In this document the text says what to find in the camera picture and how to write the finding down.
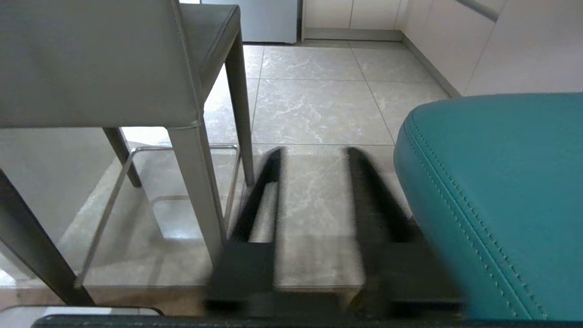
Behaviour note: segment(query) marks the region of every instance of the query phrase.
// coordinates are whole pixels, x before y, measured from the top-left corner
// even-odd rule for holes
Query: marble-pattern floor tile
[[[249,100],[250,122],[253,120],[257,99],[258,79],[247,79],[247,98]],[[233,105],[229,94],[227,75],[223,69],[209,97],[205,102],[205,125],[209,142],[237,144],[237,130],[233,116]],[[160,127],[124,127],[125,138],[132,142],[149,145],[170,145],[168,132]]]
[[[263,144],[392,144],[368,86],[359,81],[262,79],[252,138]]]
[[[212,150],[212,156],[224,210],[235,154]],[[143,187],[133,188],[125,179],[85,284],[203,284],[210,260],[174,154],[144,152],[136,155],[135,165]],[[114,161],[57,243],[77,272],[119,169]]]
[[[265,47],[262,79],[363,81],[349,48]]]
[[[421,62],[402,44],[352,51],[367,81],[434,82]]]
[[[258,79],[247,79],[250,122],[253,120],[257,99]],[[233,116],[233,104],[229,93],[227,74],[223,68],[205,102],[205,124],[209,142],[237,144],[237,129]]]
[[[369,82],[368,85],[395,141],[410,111],[448,98],[436,83]]]
[[[277,145],[255,146],[259,171]],[[343,146],[288,145],[282,175],[277,279],[283,286],[359,285],[360,255],[353,239],[352,194]],[[362,146],[404,210],[410,212],[396,179],[393,146]],[[271,204],[258,218],[255,241],[271,234]]]
[[[263,46],[243,45],[243,57],[245,58],[245,75],[248,79],[258,79],[263,61]]]

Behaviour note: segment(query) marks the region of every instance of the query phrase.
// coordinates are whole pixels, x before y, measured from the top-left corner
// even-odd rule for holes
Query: gray leather bar stool
[[[239,7],[175,0],[15,0],[0,4],[0,26],[0,127],[102,127],[122,163],[128,151],[120,127],[166,127],[215,262],[226,229],[203,107],[223,64],[245,181],[254,182]],[[139,186],[135,169],[128,174]],[[30,214],[11,219],[18,225]],[[19,232],[31,226],[42,229],[35,219]],[[19,242],[5,238],[9,234],[3,229],[0,240]],[[20,246],[45,251],[50,246],[30,244],[33,240]],[[29,266],[50,264],[27,261],[25,253],[17,256]],[[55,279],[51,273],[41,278]]]

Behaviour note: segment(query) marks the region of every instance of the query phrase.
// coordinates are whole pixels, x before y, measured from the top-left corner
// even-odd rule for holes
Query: white cabinet
[[[425,23],[427,23],[432,3],[433,0],[409,0],[407,4],[403,32],[405,32],[405,35],[407,35],[409,40],[411,40],[421,52],[424,51],[422,39],[425,34]]]
[[[405,28],[405,21],[407,19],[407,5],[409,0],[401,0],[399,3],[399,12],[395,20],[395,30],[402,31]]]
[[[305,0],[306,27],[350,27],[352,0]]]
[[[583,1],[508,0],[466,95],[583,90]]]
[[[463,94],[494,24],[455,0],[435,0],[424,27],[421,51]]]
[[[354,0],[351,29],[392,30],[400,0]]]

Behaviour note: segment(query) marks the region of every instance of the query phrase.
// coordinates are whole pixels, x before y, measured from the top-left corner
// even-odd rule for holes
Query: chair
[[[414,109],[394,161],[472,320],[581,320],[583,93]]]
[[[129,153],[118,128],[166,127],[215,263],[226,229],[203,107],[223,64],[245,182],[254,182],[240,15],[234,5],[175,0],[2,2],[0,127],[102,127],[122,163]],[[134,168],[129,177],[140,185]],[[12,219],[19,217],[18,225],[30,216]],[[36,219],[29,224],[41,229]],[[50,247],[28,238],[24,248]],[[52,248],[51,256],[60,257]],[[25,255],[17,255],[27,262]],[[41,278],[47,282],[54,277]],[[71,299],[63,294],[67,292],[72,291],[57,294]]]

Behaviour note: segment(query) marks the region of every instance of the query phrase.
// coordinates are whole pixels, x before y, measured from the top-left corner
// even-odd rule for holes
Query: teal cushion
[[[583,319],[582,93],[419,106],[394,158],[469,318]]]

